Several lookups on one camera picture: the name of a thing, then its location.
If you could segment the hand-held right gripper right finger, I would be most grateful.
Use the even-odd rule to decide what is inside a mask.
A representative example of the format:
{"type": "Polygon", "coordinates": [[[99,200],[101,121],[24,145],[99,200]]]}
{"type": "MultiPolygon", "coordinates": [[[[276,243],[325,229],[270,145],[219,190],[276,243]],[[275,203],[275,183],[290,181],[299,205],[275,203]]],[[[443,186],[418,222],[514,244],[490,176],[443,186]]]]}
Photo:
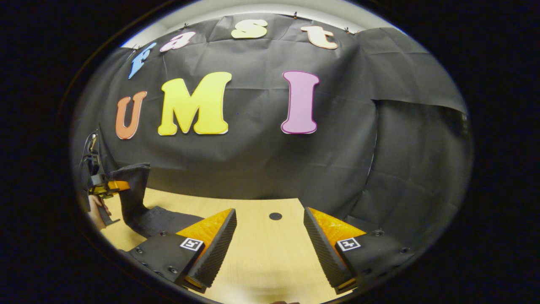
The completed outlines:
{"type": "Polygon", "coordinates": [[[363,231],[305,207],[303,225],[330,286],[340,295],[366,292],[391,278],[415,251],[382,230],[363,231]]]}

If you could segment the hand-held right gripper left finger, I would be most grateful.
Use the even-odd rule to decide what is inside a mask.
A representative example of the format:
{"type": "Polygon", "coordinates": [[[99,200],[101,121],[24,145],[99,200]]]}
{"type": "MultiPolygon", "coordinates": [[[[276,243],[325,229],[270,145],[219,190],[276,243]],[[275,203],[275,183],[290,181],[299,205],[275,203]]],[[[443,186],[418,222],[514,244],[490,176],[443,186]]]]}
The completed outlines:
{"type": "Polygon", "coordinates": [[[150,213],[151,220],[165,219],[166,223],[140,226],[145,240],[127,251],[127,258],[147,273],[204,293],[212,286],[235,233],[235,209],[206,219],[162,208],[150,213]]]}

